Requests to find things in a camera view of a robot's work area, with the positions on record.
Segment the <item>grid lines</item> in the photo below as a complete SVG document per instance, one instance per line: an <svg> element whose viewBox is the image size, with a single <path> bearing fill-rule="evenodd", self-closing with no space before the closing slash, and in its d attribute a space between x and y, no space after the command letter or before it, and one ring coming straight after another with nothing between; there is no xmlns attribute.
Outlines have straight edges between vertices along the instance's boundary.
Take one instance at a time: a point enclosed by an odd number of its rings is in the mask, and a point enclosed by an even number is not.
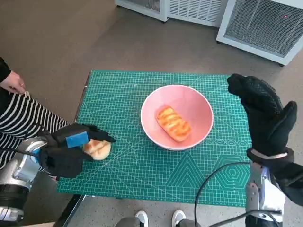
<svg viewBox="0 0 303 227"><path fill-rule="evenodd" d="M227 90L228 75L93 70L77 122L94 124L117 139L103 161L86 161L74 179L61 178L58 192L193 203L198 187L218 167L246 161L250 135L240 100ZM214 127L199 145L168 151L144 133L140 110L159 87L182 84L200 91L214 112ZM210 180L199 203L245 205L247 166L230 166Z"/></svg>

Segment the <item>human hand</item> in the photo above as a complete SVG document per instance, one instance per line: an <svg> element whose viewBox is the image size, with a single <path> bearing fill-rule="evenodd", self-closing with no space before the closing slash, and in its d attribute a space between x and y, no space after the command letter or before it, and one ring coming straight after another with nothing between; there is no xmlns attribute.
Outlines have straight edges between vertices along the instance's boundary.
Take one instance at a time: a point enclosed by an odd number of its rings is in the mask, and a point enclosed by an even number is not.
<svg viewBox="0 0 303 227"><path fill-rule="evenodd" d="M17 93L24 94L25 93L25 84L23 79L14 71L12 71L1 83L0 87L3 89Z"/></svg>
<svg viewBox="0 0 303 227"><path fill-rule="evenodd" d="M247 113L252 148L267 156L284 153L297 119L297 103L290 101L283 109L275 90L256 77L232 74L227 82L228 91L241 99Z"/></svg>

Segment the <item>black and white striped clothing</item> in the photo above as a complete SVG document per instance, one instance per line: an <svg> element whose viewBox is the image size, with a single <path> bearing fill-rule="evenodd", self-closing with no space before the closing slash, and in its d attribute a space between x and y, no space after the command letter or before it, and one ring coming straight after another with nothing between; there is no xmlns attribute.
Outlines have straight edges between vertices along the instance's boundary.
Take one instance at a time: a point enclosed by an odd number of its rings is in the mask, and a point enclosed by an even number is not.
<svg viewBox="0 0 303 227"><path fill-rule="evenodd" d="M37 135L41 126L53 133L69 123L46 109L27 95L9 95L9 104L0 113L0 148L17 148L22 140ZM15 153L9 150L0 153L2 169Z"/></svg>

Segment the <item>blue tag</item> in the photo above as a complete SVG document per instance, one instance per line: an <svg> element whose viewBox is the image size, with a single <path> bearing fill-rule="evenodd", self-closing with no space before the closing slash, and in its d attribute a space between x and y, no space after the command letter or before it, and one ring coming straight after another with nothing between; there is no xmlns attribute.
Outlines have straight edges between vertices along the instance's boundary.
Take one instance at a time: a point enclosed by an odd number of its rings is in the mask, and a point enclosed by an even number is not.
<svg viewBox="0 0 303 227"><path fill-rule="evenodd" d="M32 153L33 153L33 154L38 154L39 152L40 152L40 148L33 150ZM31 156L31 159L32 159L32 161L35 162L35 163L38 163L38 162L39 162L38 159L37 159L36 157L34 157L34 156Z"/></svg>
<svg viewBox="0 0 303 227"><path fill-rule="evenodd" d="M68 148L79 147L89 142L89 136L87 135L86 131L69 137L65 137L65 139Z"/></svg>

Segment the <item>gray floor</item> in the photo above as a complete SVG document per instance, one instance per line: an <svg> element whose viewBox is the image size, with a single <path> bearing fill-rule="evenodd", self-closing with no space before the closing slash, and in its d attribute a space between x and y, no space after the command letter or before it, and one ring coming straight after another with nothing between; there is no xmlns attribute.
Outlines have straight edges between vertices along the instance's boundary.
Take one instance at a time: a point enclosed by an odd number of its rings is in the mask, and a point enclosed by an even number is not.
<svg viewBox="0 0 303 227"><path fill-rule="evenodd" d="M115 8L114 0L1 0L0 55L25 80L33 97L72 121L91 69L152 70L254 75L277 89L285 104L302 112L303 52L286 67L217 44L217 29L169 20L166 24ZM303 120L299 115L289 146L303 164ZM26 223L55 220L69 196L41 175L26 204ZM144 209L150 226L167 227L172 212L193 206L153 201L87 198L70 226L112 227ZM240 208L199 206L203 226L243 212ZM300 226L303 208L286 205L285 226ZM230 226L243 226L243 222Z"/></svg>

